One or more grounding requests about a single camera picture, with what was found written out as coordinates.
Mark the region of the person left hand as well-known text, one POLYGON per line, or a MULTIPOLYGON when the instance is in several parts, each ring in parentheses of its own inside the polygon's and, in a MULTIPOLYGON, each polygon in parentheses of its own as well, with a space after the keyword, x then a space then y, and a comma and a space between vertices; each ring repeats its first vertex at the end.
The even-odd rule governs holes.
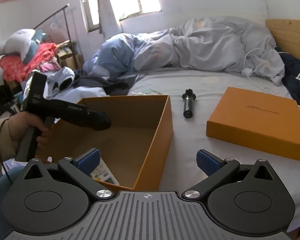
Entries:
POLYGON ((41 135, 37 137, 39 149, 42 149, 48 142, 53 128, 53 126, 46 126, 41 118, 28 112, 20 112, 11 116, 7 121, 7 124, 15 152, 17 152, 21 139, 30 127, 35 127, 41 131, 41 135))

